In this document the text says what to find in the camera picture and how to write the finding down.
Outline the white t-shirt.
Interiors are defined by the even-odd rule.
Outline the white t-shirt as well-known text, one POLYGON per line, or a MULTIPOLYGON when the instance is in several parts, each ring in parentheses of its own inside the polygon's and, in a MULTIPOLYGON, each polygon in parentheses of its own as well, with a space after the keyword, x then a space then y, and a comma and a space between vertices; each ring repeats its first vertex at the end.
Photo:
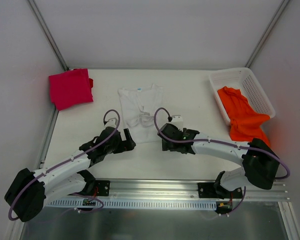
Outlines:
POLYGON ((154 114, 162 106, 164 89, 152 84, 146 87, 120 88, 118 90, 123 124, 136 144, 159 140, 154 124, 154 114))

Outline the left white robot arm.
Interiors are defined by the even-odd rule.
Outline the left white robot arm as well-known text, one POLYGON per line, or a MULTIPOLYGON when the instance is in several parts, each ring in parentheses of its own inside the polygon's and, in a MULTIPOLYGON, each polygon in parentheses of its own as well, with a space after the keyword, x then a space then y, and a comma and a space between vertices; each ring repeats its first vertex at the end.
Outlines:
POLYGON ((9 220, 28 222, 54 200, 71 194, 91 194, 95 177, 88 169, 109 154, 132 151, 136 147, 129 130, 125 128, 123 132, 125 139, 117 128, 107 126, 62 162, 34 171, 20 170, 4 196, 10 206, 9 220))

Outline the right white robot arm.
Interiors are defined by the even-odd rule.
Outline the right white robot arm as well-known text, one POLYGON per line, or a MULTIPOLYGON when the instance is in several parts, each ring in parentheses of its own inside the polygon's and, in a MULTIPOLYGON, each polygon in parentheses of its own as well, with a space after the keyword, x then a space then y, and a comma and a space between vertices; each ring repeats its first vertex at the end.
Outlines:
POLYGON ((157 133, 162 139, 162 150, 181 154, 209 155, 237 164, 231 171, 221 171, 208 194, 220 199, 229 198, 236 189, 254 186, 271 190, 279 168, 277 155, 261 140, 234 142, 212 139, 193 129, 178 129, 171 122, 157 133))

